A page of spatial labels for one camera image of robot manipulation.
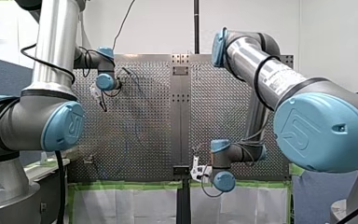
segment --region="vertical pole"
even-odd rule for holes
[[[195,54],[200,54],[200,0],[194,0],[194,38]]]

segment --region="silver robot arm segment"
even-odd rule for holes
[[[85,1],[43,2],[35,52],[38,60],[73,70],[78,15],[84,9],[79,3]],[[35,62],[32,83],[22,90],[20,99],[0,96],[1,223],[40,222],[39,187],[29,184],[19,151],[60,151],[76,145],[83,131],[84,110],[71,90],[73,81],[70,74]]]
[[[358,93],[325,78],[305,78],[270,57],[279,53],[268,52],[268,47],[279,49],[268,35],[224,29],[213,43],[213,65],[225,67],[234,77],[247,82],[254,88],[256,100],[275,111],[274,133],[290,161],[316,172],[358,170]],[[260,121],[256,118],[265,117],[259,110],[258,106],[250,106],[249,113],[254,115],[247,127]],[[228,153],[232,145],[224,146],[223,150],[222,144],[212,141],[213,166],[220,161],[238,161]],[[213,171],[214,185],[233,189],[233,175],[220,176],[219,172]]]

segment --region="metal frame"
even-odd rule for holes
[[[231,85],[234,85],[235,88],[237,88],[237,92],[241,92],[242,87],[243,87],[243,91],[250,91],[250,88],[243,83],[238,82],[236,79],[234,79],[233,77],[231,77],[231,74],[229,72],[227,72],[225,69],[218,69],[218,68],[213,68],[211,66],[210,63],[210,58],[211,55],[188,55],[188,54],[173,54],[173,55],[168,55],[168,54],[160,54],[160,55],[132,55],[132,54],[126,54],[126,55],[117,55],[115,60],[117,62],[117,76],[118,77],[122,77],[122,72],[119,71],[119,68],[121,66],[129,66],[132,69],[137,69],[136,71],[138,71],[140,74],[140,76],[142,76],[140,79],[142,81],[144,81],[145,84],[145,90],[149,91],[148,93],[151,95],[164,95],[163,97],[159,96],[154,98],[154,103],[153,106],[163,106],[164,108],[161,109],[163,110],[161,113],[162,115],[165,114],[165,112],[168,113],[167,116],[169,119],[169,129],[166,129],[164,132],[165,134],[169,135],[170,139],[167,139],[168,141],[170,141],[169,143],[163,144],[163,145],[159,145],[158,143],[155,144],[155,146],[159,146],[159,147],[168,147],[171,146],[171,148],[169,149],[164,149],[164,150],[160,150],[161,148],[149,148],[147,151],[145,151],[144,149],[140,148],[139,146],[135,146],[132,149],[131,152],[131,157],[135,157],[135,158],[139,158],[140,160],[137,161],[139,164],[137,164],[137,167],[133,167],[133,164],[130,164],[130,170],[129,172],[137,172],[137,174],[142,174],[142,172],[145,173],[145,176],[133,176],[131,178],[126,178],[126,175],[118,175],[118,176],[114,176],[114,172],[113,171],[108,171],[107,173],[109,173],[104,179],[126,179],[126,180],[131,180],[131,181],[161,181],[161,180],[172,180],[174,179],[173,176],[173,166],[175,165],[189,165],[191,163],[191,159],[192,159],[192,147],[195,147],[194,144],[197,144],[196,142],[194,142],[194,140],[192,140],[192,137],[197,137],[196,134],[193,134],[191,132],[191,125],[192,122],[194,122],[195,118],[193,117],[192,113],[194,111],[196,106],[197,106],[197,99],[194,98],[194,94],[197,94],[197,91],[207,91],[207,92],[214,92],[214,91],[218,91],[218,89],[215,89],[216,86],[220,87],[220,90],[229,90],[231,88],[234,88]],[[289,65],[293,66],[293,56],[282,56],[282,61],[284,63],[287,63]],[[214,78],[214,80],[217,80],[219,83],[199,83],[199,86],[195,85],[194,82],[195,78],[197,78],[197,76],[199,75],[200,69],[202,69],[205,66],[209,66],[208,67],[208,71],[207,72],[207,76],[211,75],[211,78]],[[85,138],[82,140],[83,142],[80,143],[80,150],[77,153],[78,156],[80,156],[80,160],[77,160],[75,162],[72,163],[72,165],[70,166],[69,169],[69,176],[70,176],[70,181],[72,182],[79,182],[79,181],[93,181],[96,179],[101,179],[100,176],[96,175],[95,173],[95,169],[90,165],[93,164],[93,162],[89,162],[88,163],[88,156],[94,156],[96,159],[98,159],[98,155],[94,155],[96,154],[96,152],[98,151],[97,154],[102,154],[101,156],[103,156],[103,158],[101,158],[101,160],[96,160],[95,163],[100,162],[101,166],[103,166],[104,169],[115,169],[115,166],[117,166],[117,163],[115,161],[117,161],[119,159],[120,156],[123,156],[120,154],[120,151],[117,151],[117,149],[119,147],[122,147],[122,144],[115,144],[116,139],[122,137],[117,135],[117,129],[119,129],[118,125],[120,123],[120,119],[122,119],[124,115],[124,113],[137,113],[136,111],[124,111],[126,108],[124,108],[125,106],[127,106],[128,101],[122,101],[120,102],[120,98],[119,97],[124,97],[123,95],[119,95],[117,99],[110,99],[110,98],[106,98],[105,100],[107,101],[109,110],[112,110],[112,112],[108,112],[108,113],[103,113],[101,111],[101,108],[97,105],[97,103],[91,98],[90,96],[90,91],[89,91],[89,86],[90,84],[93,82],[94,78],[96,77],[96,73],[95,71],[92,71],[92,74],[84,79],[83,77],[81,77],[81,70],[76,71],[78,79],[77,79],[77,83],[74,86],[74,91],[76,92],[76,94],[79,96],[79,100],[85,104],[86,107],[86,111],[88,113],[89,117],[89,123],[86,123],[86,130],[85,130]],[[128,94],[132,94],[133,91],[136,91],[136,86],[134,85],[130,85],[128,87],[125,88],[130,88],[130,90],[128,91]],[[230,106],[234,106],[236,107],[238,104],[238,106],[242,106],[241,102],[242,102],[242,98],[244,97],[246,94],[243,94],[242,96],[230,96],[228,100],[233,100],[232,102],[230,102]],[[140,106],[145,106],[144,103],[141,102],[140,99],[136,98],[133,95],[130,95],[127,97],[128,100],[134,101],[135,107],[131,107],[132,109],[135,108],[137,105]],[[247,104],[246,102],[249,99],[243,99],[243,103]],[[153,122],[163,122],[163,119],[158,119],[156,116],[161,116],[161,114],[158,115],[154,115],[153,113],[150,113],[153,111],[149,111],[147,118],[144,119],[143,123],[146,126],[150,126],[150,125],[155,125],[155,126],[150,126],[150,127],[145,127],[146,130],[144,132],[149,132],[150,130],[153,130],[153,128],[156,127],[156,125],[161,125],[161,124],[153,124]],[[218,107],[216,108],[216,110],[214,111],[216,114],[219,114],[219,109]],[[237,116],[235,116],[235,118],[233,118],[234,120],[236,120],[237,118],[240,118],[238,120],[237,126],[233,126],[233,127],[229,127],[230,130],[232,129],[238,129],[236,131],[236,133],[241,133],[241,127],[244,126],[244,114],[242,114],[242,112],[240,112],[240,114]],[[139,115],[138,117],[131,117],[132,119],[138,119],[140,118]],[[110,138],[112,140],[112,143],[109,144],[108,146],[104,146],[103,148],[99,148],[96,147],[98,144],[100,143],[100,140],[98,139],[100,136],[94,136],[95,139],[91,140],[90,136],[90,132],[100,132],[100,133],[105,133],[105,132],[111,132],[110,134],[108,134],[107,136],[110,135]],[[203,130],[205,136],[209,136],[208,135],[208,130]],[[271,135],[272,135],[272,129],[271,126],[268,126],[267,128],[267,133],[269,134],[269,139],[271,139]],[[161,141],[160,138],[154,138],[148,141]],[[211,137],[205,137],[205,139],[203,141],[210,141],[212,140]],[[248,167],[244,167],[242,164],[235,164],[233,166],[233,172],[234,174],[239,178],[239,179],[256,179],[256,180],[285,180],[289,178],[289,166],[288,166],[288,161],[286,159],[283,159],[284,156],[283,154],[279,151],[279,149],[277,149],[275,142],[273,142],[272,140],[269,141],[267,143],[268,147],[272,147],[272,150],[274,150],[273,154],[270,154],[271,156],[273,156],[274,158],[271,158],[272,160],[281,160],[281,161],[277,161],[277,164],[280,162],[281,163],[281,167],[279,166],[274,166],[273,168],[270,169],[276,169],[276,173],[279,173],[278,175],[275,175],[275,173],[269,172],[269,175],[266,175],[266,172],[264,172],[262,170],[262,168],[266,165],[269,165],[268,162],[270,161],[262,161],[259,164],[257,164],[257,166],[255,168],[248,168]],[[160,153],[168,153],[170,152],[171,155],[166,156],[166,157],[162,157],[163,160],[167,160],[169,159],[170,161],[162,161],[162,162],[166,162],[166,164],[170,164],[171,165],[171,170],[170,171],[166,171],[170,172],[171,175],[169,175],[168,173],[165,174],[163,178],[161,178],[161,175],[155,175],[153,174],[154,171],[158,171],[158,170],[143,170],[143,162],[147,162],[147,161],[142,161],[143,158],[147,158],[151,152],[156,151],[156,152],[160,152]],[[209,153],[208,151],[203,151],[202,152],[203,156],[201,158],[203,158],[203,160],[201,160],[201,163],[206,163],[208,162],[207,159],[209,158]],[[253,170],[258,170],[258,173],[255,173],[254,175],[252,175],[252,171]]]

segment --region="gray partition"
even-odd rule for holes
[[[21,90],[31,83],[32,70],[0,60],[0,95],[20,96]],[[22,165],[40,160],[40,152],[21,152]]]
[[[193,148],[199,144],[215,138],[240,140],[252,89],[226,69],[212,67],[210,58],[118,55],[116,73],[123,81],[122,92],[114,98],[104,97],[106,113],[90,94],[96,71],[88,77],[82,77],[82,70],[76,71],[74,91],[87,117],[78,157],[70,165],[70,181],[173,180],[173,166],[191,164]],[[282,56],[282,60],[293,64],[292,56]],[[266,143],[268,158],[254,167],[234,165],[237,178],[289,178],[288,161],[278,149],[270,125]],[[208,147],[198,153],[201,163],[208,162]]]

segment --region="end effector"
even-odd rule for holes
[[[231,163],[245,162],[253,166],[255,162],[266,158],[264,144],[252,145],[246,141],[231,143],[227,139],[216,139],[211,142],[213,185],[222,192],[230,192],[235,188],[235,176],[230,172]]]

